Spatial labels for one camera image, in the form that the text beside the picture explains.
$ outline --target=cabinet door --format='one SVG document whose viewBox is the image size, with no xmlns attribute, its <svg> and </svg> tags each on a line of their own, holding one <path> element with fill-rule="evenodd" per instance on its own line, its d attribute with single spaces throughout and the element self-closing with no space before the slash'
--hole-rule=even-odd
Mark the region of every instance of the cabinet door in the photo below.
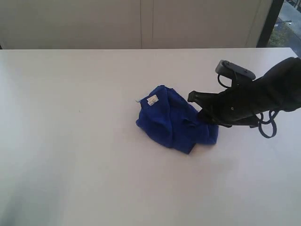
<svg viewBox="0 0 301 226">
<path fill-rule="evenodd" d="M 3 48 L 141 48 L 140 0 L 4 0 Z"/>
<path fill-rule="evenodd" d="M 153 0 L 143 48 L 256 47 L 271 1 Z"/>
</svg>

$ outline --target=white tag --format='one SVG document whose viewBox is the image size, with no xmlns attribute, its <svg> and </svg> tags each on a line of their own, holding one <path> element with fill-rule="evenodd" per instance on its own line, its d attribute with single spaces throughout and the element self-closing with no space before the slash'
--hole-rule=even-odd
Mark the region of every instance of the white tag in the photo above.
<svg viewBox="0 0 301 226">
<path fill-rule="evenodd" d="M 157 101 L 159 101 L 157 95 L 153 95 L 150 98 L 147 98 L 147 103 L 149 104 L 149 106 L 152 106 Z"/>
</svg>

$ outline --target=white table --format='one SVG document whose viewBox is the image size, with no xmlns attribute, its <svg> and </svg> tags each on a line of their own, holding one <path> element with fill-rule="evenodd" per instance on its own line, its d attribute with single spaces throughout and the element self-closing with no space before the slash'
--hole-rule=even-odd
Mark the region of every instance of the white table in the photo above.
<svg viewBox="0 0 301 226">
<path fill-rule="evenodd" d="M 220 92 L 221 59 L 259 77 L 291 56 L 289 48 L 1 50 L 0 225 L 299 225 L 300 110 L 278 115 L 272 139 L 220 127 L 216 145 L 190 155 L 135 124 L 135 100 L 159 84 L 184 98 Z"/>
</svg>

